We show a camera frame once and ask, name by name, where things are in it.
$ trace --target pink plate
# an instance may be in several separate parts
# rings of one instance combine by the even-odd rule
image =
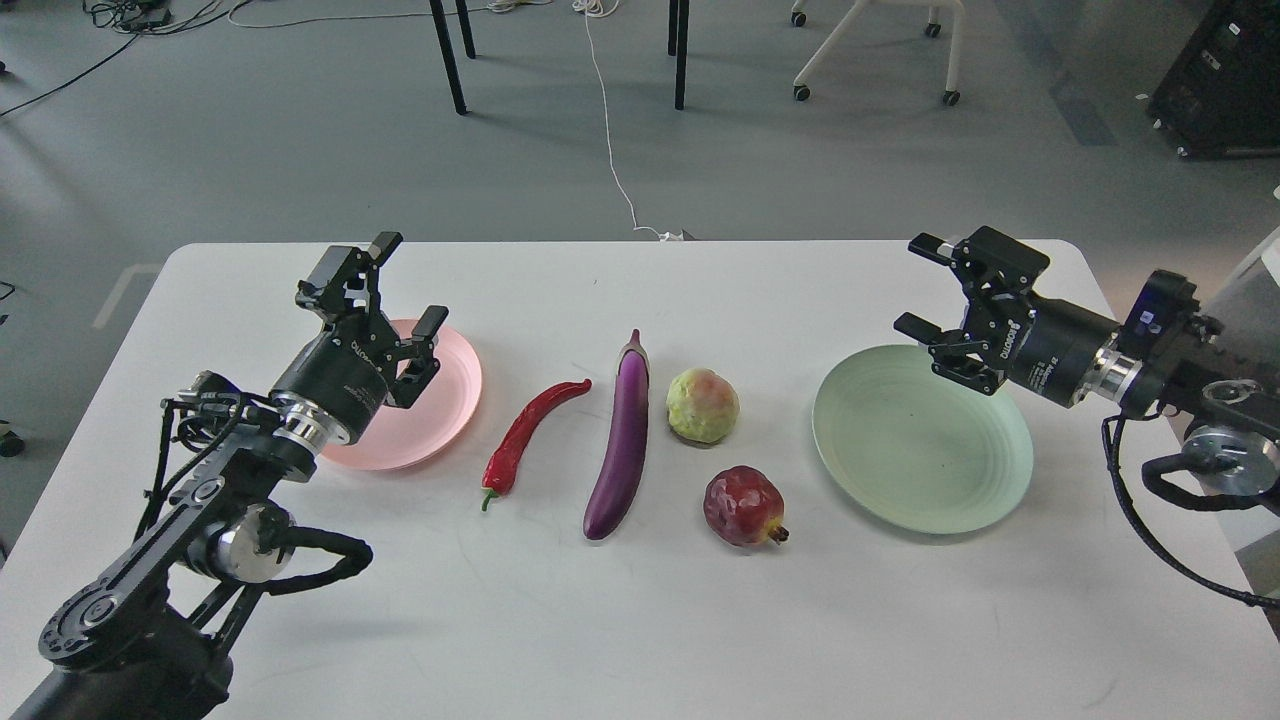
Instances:
[[[392,320],[408,337],[417,320]],[[436,333],[440,372],[407,410],[383,406],[356,445],[330,445],[321,457],[357,470],[396,470],[421,462],[449,443],[480,402],[480,359],[453,328]]]

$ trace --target black table leg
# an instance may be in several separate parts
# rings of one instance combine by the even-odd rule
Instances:
[[[667,15],[667,54],[676,56],[676,3],[671,0],[671,12]]]
[[[680,4],[676,20],[676,109],[685,109],[685,56],[689,54],[689,0],[672,0]]]
[[[435,35],[440,40],[440,55],[444,56],[444,74],[449,77],[449,92],[453,94],[453,109],[460,115],[467,114],[467,104],[462,99],[462,82],[458,81],[458,63],[453,59],[453,42],[449,41],[449,26],[444,24],[444,3],[430,0],[431,19],[435,20]]]
[[[476,59],[476,44],[471,40],[471,13],[467,12],[467,0],[458,1],[458,24],[462,26],[462,49],[467,58]]]

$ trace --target purple eggplant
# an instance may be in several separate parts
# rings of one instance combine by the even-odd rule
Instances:
[[[640,346],[640,331],[622,346],[618,378],[613,387],[613,420],[600,477],[586,502],[582,534],[599,541],[617,529],[640,487],[644,452],[649,441],[649,356]]]

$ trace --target fake vegetable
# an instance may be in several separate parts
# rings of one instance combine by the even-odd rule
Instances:
[[[498,450],[494,451],[489,465],[484,469],[480,487],[484,488],[485,493],[480,510],[489,510],[490,500],[511,492],[516,484],[516,468],[520,465],[520,457],[529,447],[534,429],[543,421],[543,418],[566,400],[584,395],[589,389],[591,389],[590,379],[584,379],[580,383],[554,384],[530,400],[520,415],[516,415],[516,420],[511,423],[511,428],[507,429],[502,443],[498,445]]]
[[[631,331],[631,342],[622,346],[613,387],[609,446],[582,518],[582,534],[588,539],[604,539],[627,514],[640,487],[648,439],[649,356],[640,346],[640,331]]]
[[[719,442],[737,423],[737,393],[707,368],[690,368],[671,380],[667,424],[685,439]]]
[[[748,465],[737,465],[707,484],[703,515],[724,542],[737,547],[781,543],[790,533],[782,527],[782,493]]]

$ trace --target light green plate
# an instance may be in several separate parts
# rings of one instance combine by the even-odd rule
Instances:
[[[846,357],[822,380],[813,436],[832,478],[884,520],[964,533],[1007,515],[1032,478],[1032,436],[1002,391],[934,375],[913,345]]]

